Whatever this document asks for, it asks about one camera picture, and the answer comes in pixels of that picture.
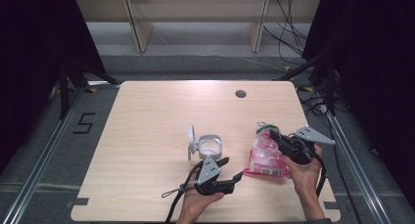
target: pink plastic bag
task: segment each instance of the pink plastic bag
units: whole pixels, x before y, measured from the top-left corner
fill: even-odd
[[[250,153],[250,167],[244,169],[246,175],[264,174],[277,177],[289,175],[289,169],[282,160],[282,153],[278,150],[278,144],[269,137],[269,130],[280,133],[277,126],[258,122],[256,136]]]

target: human hand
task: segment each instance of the human hand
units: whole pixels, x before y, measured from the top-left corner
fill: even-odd
[[[321,156],[321,148],[314,145],[315,152]],[[290,176],[293,179],[294,187],[300,198],[301,206],[307,220],[324,218],[318,197],[316,186],[321,164],[314,157],[309,164],[297,164],[289,157],[283,156],[283,161],[290,168]]]
[[[196,172],[192,175],[191,181],[195,180],[195,174]],[[194,188],[195,185],[188,185],[186,187],[187,192],[184,194],[183,205],[176,222],[177,224],[191,224],[196,222],[205,208],[225,196],[223,193],[203,196]]]

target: gray floor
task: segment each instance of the gray floor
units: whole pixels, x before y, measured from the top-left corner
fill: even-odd
[[[150,44],[143,54],[136,52],[128,24],[90,23],[89,27],[108,74],[119,80],[269,80],[281,76],[284,67],[297,66],[290,62],[303,62],[298,54],[287,46],[279,46],[266,32],[259,52],[253,53],[246,26],[242,23],[156,23]],[[281,32],[275,24],[267,27],[275,34]],[[307,33],[309,24],[298,24],[298,29]],[[293,42],[289,36],[285,39]],[[306,85],[311,72],[312,69],[305,71],[292,81],[296,86]],[[92,75],[87,75],[87,78],[99,80]],[[104,88],[82,94],[20,223],[73,223],[70,204],[82,184],[116,93],[116,88]],[[299,91],[302,100],[311,95],[312,92]],[[307,105],[303,107],[305,111],[308,109]],[[414,211],[382,160],[369,151],[370,142],[353,113],[346,103],[338,103],[336,107],[336,118],[391,223],[415,223]],[[95,113],[84,117],[85,121],[93,123],[90,132],[73,134],[86,130],[86,126],[78,125],[78,122],[82,114],[88,112]],[[56,94],[39,118],[38,127],[33,129],[27,143],[19,149],[0,177],[2,220],[47,145],[59,115],[60,100]],[[308,112],[306,117],[311,127],[330,136],[324,116]],[[360,223],[376,223],[342,149],[323,146],[323,151],[329,181],[342,213],[339,223],[359,223],[359,219]]]

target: wooden table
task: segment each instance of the wooden table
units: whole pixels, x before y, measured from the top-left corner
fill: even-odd
[[[245,98],[236,91],[244,90]],[[218,180],[249,167],[256,123],[278,125],[288,134],[307,124],[291,82],[286,81],[127,81],[113,109],[71,217],[76,221],[164,221],[177,189],[198,161],[187,159],[188,127],[196,139],[217,134],[222,157],[230,157]],[[177,204],[172,221],[181,209]],[[334,202],[326,181],[320,202]],[[332,221],[337,209],[324,209]],[[200,222],[302,221],[292,180],[243,176],[233,194],[209,206]]]

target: floor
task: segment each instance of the floor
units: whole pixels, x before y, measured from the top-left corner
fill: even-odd
[[[265,26],[271,33],[280,37],[282,28],[278,24]],[[147,50],[141,54],[137,53],[128,23],[91,22],[88,27],[106,65],[117,61],[133,64],[134,62],[154,63],[155,60],[160,60],[161,63],[168,62],[172,67],[180,68],[183,66],[183,61],[176,61],[174,57],[188,56],[189,61],[202,62],[204,65],[208,60],[215,61],[216,64],[235,61],[240,62],[239,64],[256,66],[258,72],[267,68],[278,72],[298,66],[293,63],[304,62],[297,52],[287,45],[280,44],[266,31],[262,35],[259,52],[253,53],[248,31],[243,23],[156,23]],[[307,34],[309,24],[296,24],[296,28],[301,33]],[[296,45],[292,34],[285,32],[283,39],[295,45],[294,48],[301,50],[301,45]],[[274,58],[280,59],[280,63],[273,63]],[[120,73],[116,67],[109,69],[109,72],[115,76],[123,77],[131,77],[130,72],[134,70],[123,71]],[[307,70],[304,74],[307,75],[311,71],[312,69]],[[235,75],[233,78],[250,78],[250,76]],[[299,77],[292,81],[297,86],[308,84],[307,78]],[[93,111],[105,119],[111,110],[111,101],[114,100],[116,91],[108,89],[96,95],[83,94],[73,118],[77,119],[83,112]],[[299,97],[305,103],[311,104],[310,92],[299,91]],[[108,100],[109,103],[99,107],[102,101]],[[1,219],[6,218],[5,213],[12,207],[33,166],[42,157],[45,145],[50,145],[48,135],[51,135],[55,130],[54,127],[59,124],[58,105],[59,98],[51,99],[51,105],[38,122],[42,132],[38,132],[40,129],[33,131],[27,138],[27,145],[18,151],[7,171],[0,177]],[[376,157],[376,152],[370,151],[370,143],[359,128],[358,121],[347,108],[347,104],[339,103],[337,108],[338,114],[335,117],[326,119],[311,112],[306,112],[306,117],[313,127],[326,135],[330,135],[327,120],[338,121],[340,123],[338,130],[345,134],[343,147],[337,150],[324,149],[326,152],[324,159],[329,165],[329,179],[342,213],[338,223],[415,223],[413,209],[388,174],[382,160]],[[92,139],[88,140],[99,140],[100,131],[94,130],[102,129],[104,125],[104,120],[98,121],[90,133]],[[72,132],[76,129],[75,125],[68,126],[66,130]],[[22,207],[25,211],[23,216],[19,217],[21,223],[72,223],[69,218],[70,201],[76,197],[87,170],[87,166],[78,164],[83,160],[90,160],[94,153],[93,147],[80,146],[85,139],[79,137],[74,139],[64,135],[56,139],[62,141],[61,144],[66,147],[53,149],[54,155],[46,164],[44,174],[37,181],[36,190],[29,204]],[[364,185],[368,185],[369,190],[374,194],[364,191],[365,188],[362,187]],[[376,202],[376,199],[381,200],[380,205],[371,205],[370,202]]]

